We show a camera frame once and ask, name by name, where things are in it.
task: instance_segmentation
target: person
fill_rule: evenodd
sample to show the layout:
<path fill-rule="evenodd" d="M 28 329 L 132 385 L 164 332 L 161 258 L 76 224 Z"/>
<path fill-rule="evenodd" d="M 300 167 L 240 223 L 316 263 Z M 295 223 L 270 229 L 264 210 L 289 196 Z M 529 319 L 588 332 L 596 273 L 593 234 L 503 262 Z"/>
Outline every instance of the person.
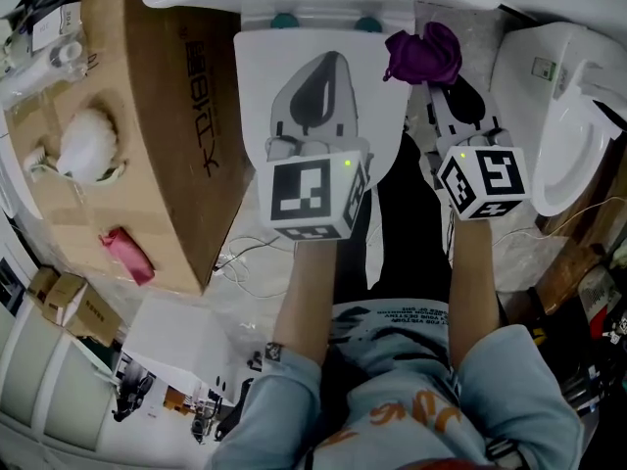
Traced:
<path fill-rule="evenodd" d="M 369 192 L 350 240 L 298 244 L 263 375 L 212 469 L 578 467 L 576 413 L 527 330 L 500 327 L 489 222 L 456 220 L 451 269 L 419 158 L 404 134 L 377 186 L 370 290 Z"/>

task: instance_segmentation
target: purple cloth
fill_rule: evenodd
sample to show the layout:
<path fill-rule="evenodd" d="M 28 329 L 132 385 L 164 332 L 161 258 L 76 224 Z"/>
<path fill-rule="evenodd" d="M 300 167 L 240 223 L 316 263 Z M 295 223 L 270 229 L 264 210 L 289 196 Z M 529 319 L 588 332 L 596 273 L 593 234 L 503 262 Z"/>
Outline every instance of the purple cloth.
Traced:
<path fill-rule="evenodd" d="M 424 34 L 399 31 L 385 41 L 390 66 L 384 81 L 392 76 L 411 85 L 424 81 L 453 85 L 461 68 L 461 48 L 453 32 L 441 23 L 427 23 Z"/>

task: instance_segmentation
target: orange print on shirt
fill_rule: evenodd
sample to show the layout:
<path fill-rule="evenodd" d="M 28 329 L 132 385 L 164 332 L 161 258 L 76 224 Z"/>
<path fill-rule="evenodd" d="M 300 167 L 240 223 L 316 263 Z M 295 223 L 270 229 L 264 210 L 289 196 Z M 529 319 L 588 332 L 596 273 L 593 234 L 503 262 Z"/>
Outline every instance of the orange print on shirt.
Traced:
<path fill-rule="evenodd" d="M 392 419 L 405 418 L 405 408 L 399 403 L 384 403 L 380 407 L 375 407 L 370 411 L 370 423 L 374 426 L 382 426 L 389 423 Z"/>
<path fill-rule="evenodd" d="M 440 412 L 437 412 L 436 400 L 445 405 Z M 461 422 L 461 413 L 459 412 L 459 409 L 452 407 L 440 396 L 429 390 L 422 390 L 418 392 L 411 405 L 411 417 L 426 427 L 429 424 L 429 420 L 434 416 L 434 429 L 436 432 L 440 433 L 444 433 L 447 422 L 451 418 L 455 417 L 458 422 Z"/>
<path fill-rule="evenodd" d="M 323 447 L 335 446 L 336 444 L 343 443 L 348 439 L 352 439 L 358 435 L 357 432 L 353 432 L 350 428 L 344 428 L 340 430 L 338 433 L 333 434 L 326 441 L 320 444 L 317 448 L 322 449 Z"/>

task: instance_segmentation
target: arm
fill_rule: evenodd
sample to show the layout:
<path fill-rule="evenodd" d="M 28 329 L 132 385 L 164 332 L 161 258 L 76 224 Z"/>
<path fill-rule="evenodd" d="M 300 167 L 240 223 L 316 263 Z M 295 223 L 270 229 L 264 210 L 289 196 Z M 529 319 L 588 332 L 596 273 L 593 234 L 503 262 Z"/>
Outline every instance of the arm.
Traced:
<path fill-rule="evenodd" d="M 322 365 L 331 330 L 335 242 L 298 245 L 273 341 Z"/>
<path fill-rule="evenodd" d="M 335 242 L 299 244 L 264 372 L 246 398 L 239 425 L 208 468 L 293 468 L 320 413 L 320 365 L 331 325 Z"/>
<path fill-rule="evenodd" d="M 527 330 L 498 327 L 490 224 L 457 221 L 449 334 L 461 410 L 484 436 L 518 443 L 530 468 L 577 468 L 577 415 Z"/>
<path fill-rule="evenodd" d="M 499 328 L 492 267 L 492 231 L 487 220 L 456 218 L 453 278 L 449 298 L 451 364 L 459 370 L 470 349 Z"/>

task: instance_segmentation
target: toilet lid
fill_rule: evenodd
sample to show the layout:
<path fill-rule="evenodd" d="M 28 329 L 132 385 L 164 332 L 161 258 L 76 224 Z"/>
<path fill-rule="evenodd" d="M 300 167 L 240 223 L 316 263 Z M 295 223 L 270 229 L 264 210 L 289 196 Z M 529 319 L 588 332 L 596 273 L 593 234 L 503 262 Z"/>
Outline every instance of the toilet lid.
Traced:
<path fill-rule="evenodd" d="M 588 187 L 609 141 L 620 132 L 572 82 L 549 106 L 532 182 L 536 211 L 553 216 L 570 207 Z"/>
<path fill-rule="evenodd" d="M 373 155 L 368 188 L 388 172 L 401 145 L 410 86 L 396 79 L 383 81 L 389 54 L 388 35 L 342 29 L 263 29 L 235 37 L 242 131 L 246 152 L 255 168 L 267 162 L 266 141 L 274 136 L 272 106 L 288 82 L 307 64 L 329 52 L 348 63 L 357 136 L 369 143 Z M 347 102 L 347 91 L 342 92 Z M 338 137 L 354 136 L 347 131 Z"/>

